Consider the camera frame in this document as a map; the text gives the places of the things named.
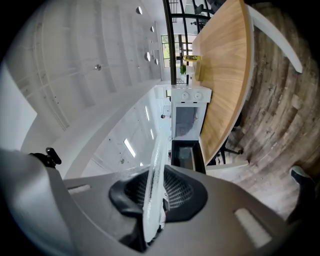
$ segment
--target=knob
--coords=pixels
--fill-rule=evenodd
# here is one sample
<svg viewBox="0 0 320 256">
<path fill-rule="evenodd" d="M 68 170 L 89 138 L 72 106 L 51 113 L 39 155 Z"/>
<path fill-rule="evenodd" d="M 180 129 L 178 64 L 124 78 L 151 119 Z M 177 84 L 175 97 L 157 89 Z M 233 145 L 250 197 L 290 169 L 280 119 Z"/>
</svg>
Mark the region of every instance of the knob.
<svg viewBox="0 0 320 256">
<path fill-rule="evenodd" d="M 187 100 L 188 98 L 189 98 L 189 93 L 187 93 L 186 91 L 182 93 L 182 99 Z"/>
<path fill-rule="evenodd" d="M 196 93 L 194 94 L 194 97 L 199 101 L 199 100 L 201 100 L 201 98 L 202 98 L 202 94 L 201 94 L 200 92 L 196 92 Z"/>
</svg>

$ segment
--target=yellow bottle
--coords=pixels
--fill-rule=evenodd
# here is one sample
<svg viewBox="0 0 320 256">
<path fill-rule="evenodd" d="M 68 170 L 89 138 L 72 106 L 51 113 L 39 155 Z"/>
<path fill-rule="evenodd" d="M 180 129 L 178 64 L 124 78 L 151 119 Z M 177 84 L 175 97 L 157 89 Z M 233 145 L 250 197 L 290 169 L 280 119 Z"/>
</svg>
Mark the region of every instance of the yellow bottle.
<svg viewBox="0 0 320 256">
<path fill-rule="evenodd" d="M 196 62 L 201 60 L 201 56 L 199 55 L 184 55 L 183 60 L 185 62 Z"/>
</svg>

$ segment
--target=ceiling light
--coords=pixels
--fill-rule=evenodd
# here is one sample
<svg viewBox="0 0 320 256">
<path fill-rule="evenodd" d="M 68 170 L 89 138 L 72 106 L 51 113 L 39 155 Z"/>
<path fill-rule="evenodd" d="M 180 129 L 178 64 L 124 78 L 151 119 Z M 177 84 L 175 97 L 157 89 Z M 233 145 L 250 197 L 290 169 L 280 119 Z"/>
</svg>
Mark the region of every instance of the ceiling light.
<svg viewBox="0 0 320 256">
<path fill-rule="evenodd" d="M 147 52 L 147 53 L 144 55 L 144 58 L 145 58 L 146 61 L 149 62 L 149 61 L 151 60 L 151 58 L 150 58 L 150 53 Z"/>
<path fill-rule="evenodd" d="M 100 71 L 101 70 L 101 65 L 100 64 L 95 65 L 94 69 Z"/>
<path fill-rule="evenodd" d="M 144 108 L 145 108 L 145 112 L 146 112 L 146 118 L 148 118 L 148 121 L 150 121 L 147 106 L 145 106 Z"/>
<path fill-rule="evenodd" d="M 141 7 L 138 6 L 138 8 L 135 9 L 135 12 L 136 12 L 137 14 L 141 14 L 141 15 L 142 15 L 142 9 L 141 9 Z"/>
<path fill-rule="evenodd" d="M 133 148 L 131 147 L 129 141 L 127 139 L 124 140 L 124 144 L 126 145 L 126 147 L 128 148 L 128 150 L 130 151 L 131 155 L 133 157 L 136 157 L 136 153 L 135 151 L 133 150 Z"/>
</svg>

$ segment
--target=green plant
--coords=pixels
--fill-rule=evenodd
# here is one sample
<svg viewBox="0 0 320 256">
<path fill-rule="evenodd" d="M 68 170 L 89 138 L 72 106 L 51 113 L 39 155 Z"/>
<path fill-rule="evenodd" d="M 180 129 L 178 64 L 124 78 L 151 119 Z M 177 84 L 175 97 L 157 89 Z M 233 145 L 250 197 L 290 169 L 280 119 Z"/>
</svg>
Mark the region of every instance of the green plant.
<svg viewBox="0 0 320 256">
<path fill-rule="evenodd" d="M 186 65 L 185 64 L 182 64 L 181 67 L 180 67 L 180 73 L 181 75 L 184 75 L 187 71 L 187 68 L 186 68 Z"/>
</svg>

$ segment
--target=wooden table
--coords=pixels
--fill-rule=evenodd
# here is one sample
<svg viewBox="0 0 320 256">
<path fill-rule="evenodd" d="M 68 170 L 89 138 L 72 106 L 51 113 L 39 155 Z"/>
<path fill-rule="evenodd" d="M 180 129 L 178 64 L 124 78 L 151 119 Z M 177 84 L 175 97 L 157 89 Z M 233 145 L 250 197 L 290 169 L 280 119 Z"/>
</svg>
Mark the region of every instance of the wooden table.
<svg viewBox="0 0 320 256">
<path fill-rule="evenodd" d="M 227 0 L 192 43 L 203 81 L 212 90 L 199 138 L 207 165 L 227 139 L 243 107 L 253 69 L 253 30 L 243 0 Z"/>
</svg>

